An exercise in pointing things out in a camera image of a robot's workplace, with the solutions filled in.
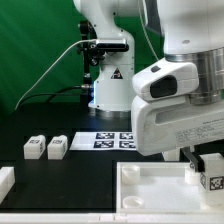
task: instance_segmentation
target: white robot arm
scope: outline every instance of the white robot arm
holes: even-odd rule
[[[133,78],[137,149],[150,155],[223,139],[224,2],[151,2],[165,35],[165,58]]]
[[[130,116],[134,99],[134,39],[116,26],[115,16],[137,16],[136,0],[74,0],[77,10],[92,24],[97,35],[97,47],[128,45],[127,52],[108,52],[100,63],[100,74],[94,82],[94,100],[89,104],[92,113],[105,117]]]

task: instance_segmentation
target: robot label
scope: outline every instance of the robot label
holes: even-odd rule
[[[201,141],[206,142],[206,139],[214,138],[219,140],[224,137],[224,120],[223,118],[203,122],[197,127],[180,130],[175,133],[177,146],[183,147],[199,144]]]
[[[121,75],[120,70],[117,68],[112,75],[111,79],[123,79],[123,76]]]

